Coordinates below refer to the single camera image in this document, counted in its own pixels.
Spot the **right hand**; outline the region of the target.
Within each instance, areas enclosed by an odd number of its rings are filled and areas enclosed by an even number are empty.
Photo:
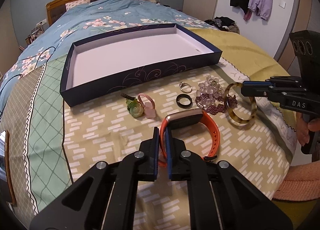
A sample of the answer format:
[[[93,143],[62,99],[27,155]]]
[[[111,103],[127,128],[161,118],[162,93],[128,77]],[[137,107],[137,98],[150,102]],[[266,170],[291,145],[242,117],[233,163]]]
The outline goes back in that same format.
[[[306,143],[309,142],[310,136],[309,132],[317,132],[320,130],[320,119],[313,119],[310,122],[304,121],[301,113],[296,113],[296,133],[297,139],[301,146],[304,146]]]

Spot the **pink sleeve forearm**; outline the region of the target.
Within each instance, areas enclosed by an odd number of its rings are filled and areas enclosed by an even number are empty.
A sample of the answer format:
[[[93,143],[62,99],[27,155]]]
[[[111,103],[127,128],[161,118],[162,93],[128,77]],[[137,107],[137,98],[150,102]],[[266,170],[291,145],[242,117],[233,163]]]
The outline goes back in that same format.
[[[319,199],[319,177],[319,161],[291,166],[273,198],[293,202]]]

